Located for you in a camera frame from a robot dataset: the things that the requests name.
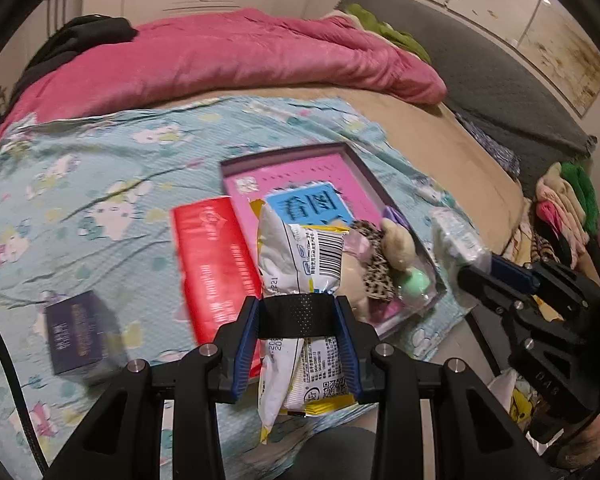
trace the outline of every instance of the leopard print fabric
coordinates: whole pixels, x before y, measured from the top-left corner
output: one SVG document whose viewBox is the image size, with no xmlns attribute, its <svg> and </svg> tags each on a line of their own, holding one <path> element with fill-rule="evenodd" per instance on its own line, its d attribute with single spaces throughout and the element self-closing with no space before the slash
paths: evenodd
<svg viewBox="0 0 600 480">
<path fill-rule="evenodd" d="M 368 298 L 390 301 L 394 298 L 394 284 L 389 276 L 389 263 L 382 254 L 382 231 L 367 220 L 354 220 L 350 227 L 363 235 L 374 248 L 374 254 L 366 266 L 365 290 Z"/>
</svg>

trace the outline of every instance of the green blanket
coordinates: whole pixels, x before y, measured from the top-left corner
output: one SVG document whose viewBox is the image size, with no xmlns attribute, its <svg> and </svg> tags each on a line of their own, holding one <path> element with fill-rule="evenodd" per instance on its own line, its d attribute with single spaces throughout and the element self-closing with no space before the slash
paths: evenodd
<svg viewBox="0 0 600 480">
<path fill-rule="evenodd" d="M 562 165 L 560 176 L 571 184 L 578 202 L 580 202 L 586 213 L 584 225 L 582 226 L 583 229 L 591 235 L 597 234 L 600 211 L 598 209 L 598 202 L 596 201 L 596 190 L 589 179 L 589 175 L 587 175 L 582 166 L 565 162 Z"/>
<path fill-rule="evenodd" d="M 431 58 L 424 47 L 413 39 L 413 36 L 408 32 L 394 30 L 394 28 L 385 22 L 378 22 L 376 17 L 364 9 L 359 4 L 351 4 L 347 7 L 347 14 L 351 14 L 360 20 L 360 23 L 365 30 L 370 30 L 376 34 L 380 34 L 383 38 L 387 38 L 394 45 L 400 47 L 407 52 L 411 52 L 418 56 L 424 62 L 431 64 Z"/>
</svg>

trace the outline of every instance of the green ball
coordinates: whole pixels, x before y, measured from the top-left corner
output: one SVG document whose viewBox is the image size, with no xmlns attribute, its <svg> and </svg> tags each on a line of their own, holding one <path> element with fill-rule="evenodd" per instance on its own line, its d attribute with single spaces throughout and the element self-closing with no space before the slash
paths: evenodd
<svg viewBox="0 0 600 480">
<path fill-rule="evenodd" d="M 423 295 L 431 284 L 431 280 L 426 273 L 420 269 L 416 269 L 416 267 L 409 267 L 406 274 L 407 277 L 400 284 L 400 291 L 403 291 L 407 296 L 411 296 L 412 298 Z"/>
</svg>

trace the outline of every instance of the blue patterned cloth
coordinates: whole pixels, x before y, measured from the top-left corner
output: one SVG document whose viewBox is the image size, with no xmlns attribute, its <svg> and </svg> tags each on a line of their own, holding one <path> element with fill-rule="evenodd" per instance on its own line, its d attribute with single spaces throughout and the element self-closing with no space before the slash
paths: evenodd
<svg viewBox="0 0 600 480">
<path fill-rule="evenodd" d="M 236 96 L 169 110 L 35 124 L 0 142 L 0 331 L 13 357 L 36 433 L 52 460 L 102 388 L 55 377 L 43 311 L 95 290 L 115 311 L 130 358 L 152 364 L 195 346 L 171 238 L 171 208 L 222 193 L 219 163 L 247 153 L 347 141 L 432 248 L 432 205 L 461 212 L 434 181 L 386 143 L 382 128 L 341 100 Z M 429 358 L 465 315 L 451 292 L 395 336 Z M 257 388 L 218 406 L 229 479 L 273 478 L 299 446 L 366 408 L 314 418 L 280 417 L 258 446 Z M 173 404 L 165 409 L 162 477 L 171 478 Z M 21 480 L 40 474 L 0 367 L 0 459 Z"/>
</svg>

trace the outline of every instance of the metal screw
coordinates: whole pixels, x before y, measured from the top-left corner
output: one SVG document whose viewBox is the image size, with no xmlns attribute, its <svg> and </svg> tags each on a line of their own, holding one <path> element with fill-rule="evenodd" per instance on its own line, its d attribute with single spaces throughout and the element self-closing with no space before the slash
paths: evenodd
<svg viewBox="0 0 600 480">
<path fill-rule="evenodd" d="M 446 366 L 455 374 L 461 374 L 466 370 L 466 363 L 457 357 L 449 359 L 446 362 Z"/>
<path fill-rule="evenodd" d="M 129 370 L 130 372 L 137 374 L 138 372 L 141 372 L 142 370 L 144 370 L 145 366 L 146 366 L 146 361 L 144 359 L 134 359 L 133 361 L 129 361 L 126 364 L 126 369 Z"/>
<path fill-rule="evenodd" d="M 205 343 L 200 348 L 198 348 L 198 352 L 200 352 L 205 357 L 211 357 L 218 352 L 218 347 L 213 343 Z"/>
<path fill-rule="evenodd" d="M 394 353 L 394 347 L 389 343 L 380 343 L 376 345 L 376 353 L 380 354 L 382 357 L 389 357 Z"/>
</svg>

